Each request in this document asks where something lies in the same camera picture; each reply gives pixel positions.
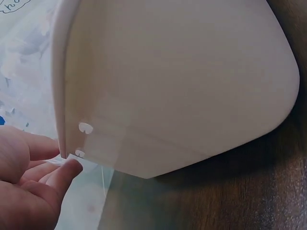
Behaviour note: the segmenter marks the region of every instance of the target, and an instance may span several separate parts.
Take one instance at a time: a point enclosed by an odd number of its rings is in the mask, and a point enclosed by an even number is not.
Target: hole
[[[93,131],[93,127],[87,123],[80,122],[79,130],[83,133],[90,134]]]
[[[75,154],[76,154],[76,156],[82,157],[82,158],[85,156],[85,152],[83,152],[83,151],[81,151],[81,150],[79,150],[79,149],[77,149],[77,150],[75,151]]]

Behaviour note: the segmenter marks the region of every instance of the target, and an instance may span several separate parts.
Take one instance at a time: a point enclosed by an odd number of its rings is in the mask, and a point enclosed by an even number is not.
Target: clear plastic sheet
[[[56,138],[50,84],[49,35],[56,0],[33,1],[18,10],[14,22],[0,35],[0,116],[6,125]],[[74,179],[62,205],[57,230],[98,227],[113,169],[76,156],[83,172]],[[50,162],[61,165],[60,156]]]

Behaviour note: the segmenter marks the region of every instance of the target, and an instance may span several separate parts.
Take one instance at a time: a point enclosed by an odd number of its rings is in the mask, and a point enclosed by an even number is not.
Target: hand
[[[0,127],[0,229],[51,230],[72,180],[76,160],[61,167],[44,160],[59,154],[56,141],[9,126]]]

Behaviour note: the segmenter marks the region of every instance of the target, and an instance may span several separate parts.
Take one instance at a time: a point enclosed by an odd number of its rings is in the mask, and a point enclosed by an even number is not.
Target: blue print
[[[13,13],[31,0],[0,0],[0,13]]]

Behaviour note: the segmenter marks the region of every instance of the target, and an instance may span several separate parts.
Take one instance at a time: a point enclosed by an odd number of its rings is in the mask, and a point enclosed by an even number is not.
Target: wooden table
[[[163,176],[115,172],[102,229],[307,229],[307,0],[268,2],[300,69],[289,117],[257,140]]]

